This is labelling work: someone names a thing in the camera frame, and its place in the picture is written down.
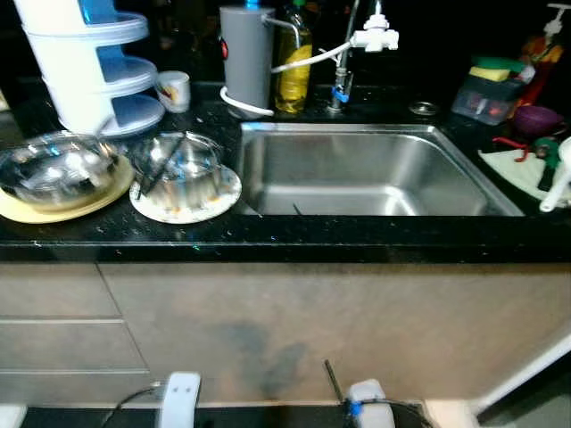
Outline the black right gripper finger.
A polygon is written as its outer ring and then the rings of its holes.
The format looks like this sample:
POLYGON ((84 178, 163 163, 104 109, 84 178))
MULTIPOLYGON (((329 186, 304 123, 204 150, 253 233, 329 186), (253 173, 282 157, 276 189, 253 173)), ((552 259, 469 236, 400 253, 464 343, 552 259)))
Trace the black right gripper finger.
POLYGON ((343 388, 340 387, 337 375, 335 375, 335 369, 332 366, 330 359, 323 359, 323 367, 325 368, 327 379, 330 382, 332 391, 335 393, 335 398, 338 400, 339 405, 345 407, 345 394, 343 394, 343 388))

